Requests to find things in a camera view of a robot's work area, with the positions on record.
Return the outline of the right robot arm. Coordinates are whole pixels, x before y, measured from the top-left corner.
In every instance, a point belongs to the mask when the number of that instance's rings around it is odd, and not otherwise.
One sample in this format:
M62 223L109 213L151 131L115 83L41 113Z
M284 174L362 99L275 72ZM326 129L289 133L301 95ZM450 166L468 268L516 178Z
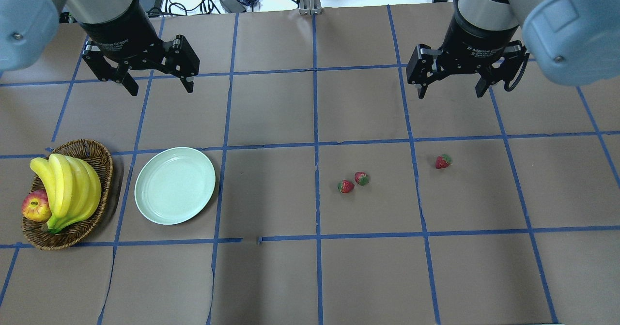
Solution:
M620 0L452 0L454 12L438 49L418 44L406 67L424 98L428 86L456 74L479 74L475 91L512 91L527 61L559 85L618 77Z

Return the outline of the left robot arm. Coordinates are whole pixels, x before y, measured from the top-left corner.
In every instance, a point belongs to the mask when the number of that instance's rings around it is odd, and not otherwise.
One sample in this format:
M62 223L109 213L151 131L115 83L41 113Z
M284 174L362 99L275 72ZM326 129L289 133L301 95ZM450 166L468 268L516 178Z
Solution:
M98 80L120 84L135 96L138 85L130 71L156 70L193 92L199 57L181 34L161 40L139 0L0 0L0 9L2 72L33 65L66 9L89 37L82 58Z

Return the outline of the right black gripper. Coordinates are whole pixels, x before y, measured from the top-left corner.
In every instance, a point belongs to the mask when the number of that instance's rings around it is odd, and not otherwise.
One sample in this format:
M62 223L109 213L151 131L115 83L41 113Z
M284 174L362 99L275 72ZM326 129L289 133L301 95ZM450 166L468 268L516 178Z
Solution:
M502 81L503 89L510 93L519 84L530 58L527 47L513 39L516 30L480 29L454 15L440 49L416 45L406 66L407 84L416 87L418 98L424 98L428 86L438 80L440 56L440 67L448 74L479 74L475 86L478 98ZM500 58L502 62L494 67Z

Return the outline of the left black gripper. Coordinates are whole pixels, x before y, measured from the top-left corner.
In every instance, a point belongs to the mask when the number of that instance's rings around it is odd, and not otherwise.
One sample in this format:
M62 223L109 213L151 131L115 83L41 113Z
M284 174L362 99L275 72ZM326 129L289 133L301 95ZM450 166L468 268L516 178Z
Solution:
M129 69L151 69L156 61L159 72L179 78L186 92L193 93L198 55L182 34L163 42L141 6L130 6L110 22L80 25L94 42L85 44L81 57L98 80L120 84L136 97L138 84ZM113 67L108 58L118 64Z

